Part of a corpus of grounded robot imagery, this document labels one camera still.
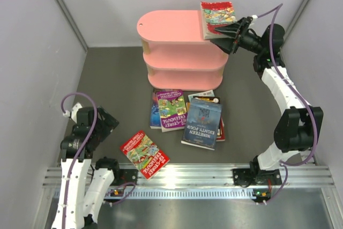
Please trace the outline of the purple 117-storey treehouse book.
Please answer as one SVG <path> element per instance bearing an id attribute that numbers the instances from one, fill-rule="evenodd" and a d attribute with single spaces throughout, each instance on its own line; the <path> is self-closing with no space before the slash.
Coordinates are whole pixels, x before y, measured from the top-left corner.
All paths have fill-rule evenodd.
<path id="1" fill-rule="evenodd" d="M 183 91 L 158 91 L 156 96 L 162 132 L 184 129 L 188 112 Z"/>

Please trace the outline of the red christmas treehouse book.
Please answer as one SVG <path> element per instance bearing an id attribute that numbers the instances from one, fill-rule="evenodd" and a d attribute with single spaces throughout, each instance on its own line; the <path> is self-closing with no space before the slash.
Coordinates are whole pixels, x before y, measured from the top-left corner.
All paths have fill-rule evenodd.
<path id="1" fill-rule="evenodd" d="M 232 2 L 201 2 L 200 17 L 204 40 L 226 38 L 215 29 L 236 22 Z"/>

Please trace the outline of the black back cover book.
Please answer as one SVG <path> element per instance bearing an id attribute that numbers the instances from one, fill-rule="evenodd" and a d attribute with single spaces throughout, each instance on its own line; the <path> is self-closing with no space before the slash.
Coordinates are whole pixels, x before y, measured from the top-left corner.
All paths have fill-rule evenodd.
<path id="1" fill-rule="evenodd" d="M 215 104 L 220 104 L 220 98 L 213 96 L 195 96 L 194 99 L 204 100 L 207 102 L 213 102 Z"/>

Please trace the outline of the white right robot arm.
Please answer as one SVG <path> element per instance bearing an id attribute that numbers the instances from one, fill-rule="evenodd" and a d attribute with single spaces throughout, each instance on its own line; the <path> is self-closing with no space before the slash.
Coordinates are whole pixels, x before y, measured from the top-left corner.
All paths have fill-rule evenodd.
<path id="1" fill-rule="evenodd" d="M 279 24 L 270 24 L 259 36 L 250 25 L 254 17 L 215 28 L 220 35 L 211 42 L 226 54 L 243 48 L 255 54 L 254 71 L 268 87 L 281 112 L 273 133 L 273 143 L 254 157 L 249 168 L 233 170 L 234 184 L 248 187 L 255 185 L 281 185 L 279 168 L 300 152 L 313 150 L 318 142 L 324 112 L 311 106 L 300 95 L 289 78 L 280 50 L 285 30 Z"/>

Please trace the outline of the blue nineteen eighty-four book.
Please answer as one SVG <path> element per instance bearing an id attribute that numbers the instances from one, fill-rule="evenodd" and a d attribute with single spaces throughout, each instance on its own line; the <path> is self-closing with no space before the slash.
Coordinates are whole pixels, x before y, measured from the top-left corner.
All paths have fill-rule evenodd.
<path id="1" fill-rule="evenodd" d="M 182 144 L 215 150 L 222 104 L 193 98 L 190 101 Z"/>

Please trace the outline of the red cream pocket-watch book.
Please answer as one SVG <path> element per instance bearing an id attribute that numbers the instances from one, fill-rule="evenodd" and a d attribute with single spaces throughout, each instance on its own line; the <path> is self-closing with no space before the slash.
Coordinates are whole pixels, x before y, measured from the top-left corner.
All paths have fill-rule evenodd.
<path id="1" fill-rule="evenodd" d="M 225 139 L 226 137 L 225 137 L 224 123 L 223 123 L 223 119 L 221 119 L 219 123 L 218 133 L 217 133 L 217 142 L 223 142 L 225 141 Z"/>

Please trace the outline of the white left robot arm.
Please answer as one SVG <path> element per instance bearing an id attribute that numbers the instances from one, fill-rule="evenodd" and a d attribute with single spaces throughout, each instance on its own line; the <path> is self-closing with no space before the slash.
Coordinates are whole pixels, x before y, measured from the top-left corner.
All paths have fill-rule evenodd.
<path id="1" fill-rule="evenodd" d="M 98 228 L 98 216 L 111 184 L 121 179 L 116 159 L 101 158 L 95 164 L 91 183 L 86 185 L 93 152 L 118 126 L 119 122 L 101 106 L 75 104 L 75 122 L 61 148 L 61 191 L 52 228 Z"/>

